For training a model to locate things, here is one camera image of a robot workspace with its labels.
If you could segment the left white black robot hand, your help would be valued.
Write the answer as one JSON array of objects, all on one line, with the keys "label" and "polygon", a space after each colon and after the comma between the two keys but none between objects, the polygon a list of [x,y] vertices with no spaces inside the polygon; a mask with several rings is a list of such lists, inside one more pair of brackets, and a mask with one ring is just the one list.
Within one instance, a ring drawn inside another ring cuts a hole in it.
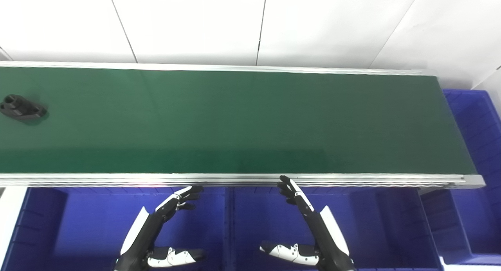
[{"label": "left white black robot hand", "polygon": [[134,220],[115,262],[115,271],[149,271],[166,269],[200,262],[206,258],[203,249],[182,249],[156,247],[155,241],[163,225],[172,219],[177,211],[193,210],[189,201],[199,199],[202,186],[187,186],[175,191],[149,213],[142,207]]}]

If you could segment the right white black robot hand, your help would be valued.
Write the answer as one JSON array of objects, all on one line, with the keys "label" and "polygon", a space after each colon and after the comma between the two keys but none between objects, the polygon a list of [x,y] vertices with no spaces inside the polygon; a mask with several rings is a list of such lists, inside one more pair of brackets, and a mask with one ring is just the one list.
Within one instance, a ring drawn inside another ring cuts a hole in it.
[{"label": "right white black robot hand", "polygon": [[297,206],[315,244],[289,245],[264,240],[260,251],[295,264],[315,266],[319,271],[354,271],[345,237],[330,208],[315,209],[302,189],[286,175],[280,176],[277,187],[288,204]]}]

